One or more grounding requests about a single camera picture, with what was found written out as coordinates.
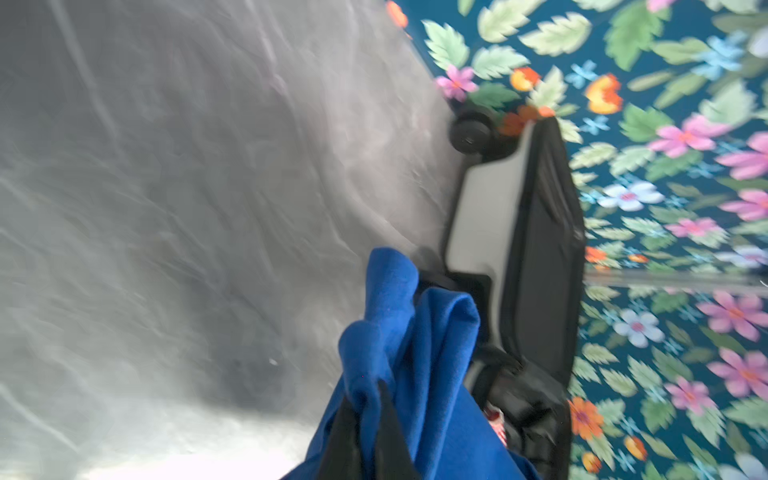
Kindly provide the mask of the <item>red white striped shirt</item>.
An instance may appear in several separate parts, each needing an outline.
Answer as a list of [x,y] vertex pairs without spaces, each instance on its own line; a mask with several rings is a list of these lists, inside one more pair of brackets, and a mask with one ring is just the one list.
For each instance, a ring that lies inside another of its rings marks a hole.
[[500,442],[507,447],[507,433],[505,428],[505,417],[503,411],[498,407],[487,403],[483,411],[489,425],[499,438]]

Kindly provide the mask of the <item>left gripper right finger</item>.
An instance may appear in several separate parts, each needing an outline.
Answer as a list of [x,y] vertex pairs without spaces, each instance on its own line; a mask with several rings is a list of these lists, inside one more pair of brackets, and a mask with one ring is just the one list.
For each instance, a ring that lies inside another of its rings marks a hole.
[[381,414],[374,446],[376,480],[420,480],[387,384],[380,380],[378,391]]

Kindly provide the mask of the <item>black suitcase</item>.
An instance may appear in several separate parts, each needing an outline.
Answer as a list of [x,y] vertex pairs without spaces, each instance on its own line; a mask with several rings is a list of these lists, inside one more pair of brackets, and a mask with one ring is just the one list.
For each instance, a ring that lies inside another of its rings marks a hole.
[[480,316],[466,388],[498,413],[507,448],[543,479],[568,475],[567,388],[575,359],[586,229],[553,118],[494,139],[464,173],[444,250],[446,284]]

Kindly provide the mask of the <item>blue cloth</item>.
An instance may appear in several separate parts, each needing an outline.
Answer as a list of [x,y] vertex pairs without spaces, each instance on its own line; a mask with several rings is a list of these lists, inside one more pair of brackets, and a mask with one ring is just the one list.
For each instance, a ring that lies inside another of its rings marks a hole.
[[419,289],[419,272],[404,254],[370,254],[362,319],[342,333],[342,374],[293,479],[316,479],[332,423],[344,398],[359,416],[364,479],[374,478],[381,414],[378,382],[393,403],[421,479],[533,479],[524,457],[500,442],[463,380],[480,317],[471,296]]

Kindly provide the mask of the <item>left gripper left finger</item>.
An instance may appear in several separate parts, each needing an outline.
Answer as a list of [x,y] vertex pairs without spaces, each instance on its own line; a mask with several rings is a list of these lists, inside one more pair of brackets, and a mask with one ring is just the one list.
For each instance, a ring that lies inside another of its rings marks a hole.
[[359,445],[359,416],[347,398],[342,400],[334,416],[316,479],[364,479],[363,458]]

